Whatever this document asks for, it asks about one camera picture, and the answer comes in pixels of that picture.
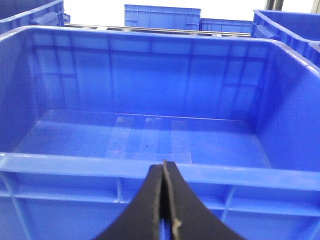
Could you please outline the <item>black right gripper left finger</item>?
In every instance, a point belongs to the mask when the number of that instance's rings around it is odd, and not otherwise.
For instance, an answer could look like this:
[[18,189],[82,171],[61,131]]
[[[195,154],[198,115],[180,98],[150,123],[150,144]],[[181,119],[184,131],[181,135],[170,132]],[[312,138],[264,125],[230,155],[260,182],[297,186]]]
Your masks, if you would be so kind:
[[158,240],[164,169],[151,165],[135,197],[97,240]]

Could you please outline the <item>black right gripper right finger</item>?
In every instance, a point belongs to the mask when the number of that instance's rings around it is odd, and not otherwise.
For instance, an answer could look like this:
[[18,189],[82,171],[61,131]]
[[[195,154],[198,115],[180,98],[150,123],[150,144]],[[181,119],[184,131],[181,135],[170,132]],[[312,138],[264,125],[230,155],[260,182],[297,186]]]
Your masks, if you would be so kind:
[[172,240],[242,240],[197,197],[177,165],[163,162],[170,238]]

